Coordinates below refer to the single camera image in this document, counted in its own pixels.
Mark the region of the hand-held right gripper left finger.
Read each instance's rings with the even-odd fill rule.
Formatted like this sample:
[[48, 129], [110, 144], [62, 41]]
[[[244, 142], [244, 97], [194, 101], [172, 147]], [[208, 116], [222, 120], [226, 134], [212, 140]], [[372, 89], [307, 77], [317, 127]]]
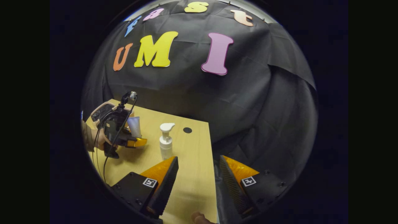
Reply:
[[158, 219], [168, 203], [178, 169], [178, 157], [171, 156], [141, 174], [128, 173], [111, 189], [135, 211]]

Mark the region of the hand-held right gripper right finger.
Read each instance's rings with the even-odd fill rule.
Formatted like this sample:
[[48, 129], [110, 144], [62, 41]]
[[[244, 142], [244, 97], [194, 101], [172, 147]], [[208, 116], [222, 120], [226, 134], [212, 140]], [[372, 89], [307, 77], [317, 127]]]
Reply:
[[269, 170], [259, 172], [224, 155], [220, 156], [219, 167], [228, 193], [242, 218], [266, 211], [288, 187]]

